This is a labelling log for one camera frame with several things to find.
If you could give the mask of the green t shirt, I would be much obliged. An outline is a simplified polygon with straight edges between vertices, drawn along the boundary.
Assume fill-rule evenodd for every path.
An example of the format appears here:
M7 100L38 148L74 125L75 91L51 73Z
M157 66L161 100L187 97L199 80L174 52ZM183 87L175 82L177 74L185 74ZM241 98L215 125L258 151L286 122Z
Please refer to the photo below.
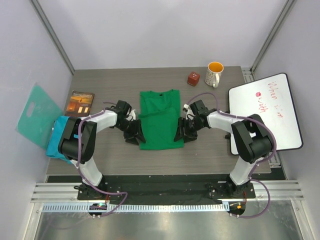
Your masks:
M182 139L174 141L181 115L180 91L171 89L165 92L140 92L141 128L145 143L140 144L144 151L160 151L184 147Z

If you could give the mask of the red cube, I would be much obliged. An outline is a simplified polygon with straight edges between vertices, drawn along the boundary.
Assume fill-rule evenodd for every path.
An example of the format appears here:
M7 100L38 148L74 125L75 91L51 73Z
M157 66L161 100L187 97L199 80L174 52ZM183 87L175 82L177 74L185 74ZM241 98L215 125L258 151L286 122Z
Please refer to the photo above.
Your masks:
M199 80L200 80L200 74L197 73L197 72L191 72L189 75L188 75L188 78L187 78L187 83L193 87L195 87L198 83L199 83Z

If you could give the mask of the brown book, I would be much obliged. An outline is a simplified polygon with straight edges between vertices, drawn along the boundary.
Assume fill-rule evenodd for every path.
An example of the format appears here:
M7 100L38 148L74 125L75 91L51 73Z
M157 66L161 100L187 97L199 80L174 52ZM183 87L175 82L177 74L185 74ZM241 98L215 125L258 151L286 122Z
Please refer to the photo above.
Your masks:
M73 91L66 107L68 117L88 117L95 98L94 93Z

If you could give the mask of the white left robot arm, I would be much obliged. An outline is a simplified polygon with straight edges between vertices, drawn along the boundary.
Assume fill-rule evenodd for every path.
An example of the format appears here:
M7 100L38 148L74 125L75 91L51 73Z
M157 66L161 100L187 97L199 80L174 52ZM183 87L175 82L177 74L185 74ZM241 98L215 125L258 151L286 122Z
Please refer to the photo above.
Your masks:
M129 103L119 100L116 105L94 115L69 117L58 144L58 152L72 162L84 185L89 187L89 194L97 200L106 195L107 188L93 155L97 133L107 128L122 131L127 143L139 145L146 142L141 120L136 119Z

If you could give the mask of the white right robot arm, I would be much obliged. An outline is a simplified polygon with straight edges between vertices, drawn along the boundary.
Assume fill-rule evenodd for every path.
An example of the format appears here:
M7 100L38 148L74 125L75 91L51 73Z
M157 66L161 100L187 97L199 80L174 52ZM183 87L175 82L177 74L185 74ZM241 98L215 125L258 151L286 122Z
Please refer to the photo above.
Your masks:
M238 197L259 162L276 153L274 135L258 114L242 117L218 109L209 110L202 100L186 104L183 110L186 115L178 119L175 142L194 141L198 138L198 131L204 128L220 129L233 137L238 160L227 177L225 190L230 197Z

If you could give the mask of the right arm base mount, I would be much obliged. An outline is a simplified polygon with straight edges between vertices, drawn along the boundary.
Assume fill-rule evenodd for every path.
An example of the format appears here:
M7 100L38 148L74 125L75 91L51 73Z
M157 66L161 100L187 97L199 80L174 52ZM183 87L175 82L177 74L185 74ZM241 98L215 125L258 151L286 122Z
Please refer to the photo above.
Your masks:
M251 182L235 185L232 181L206 183L208 197L218 199L254 199L256 193Z

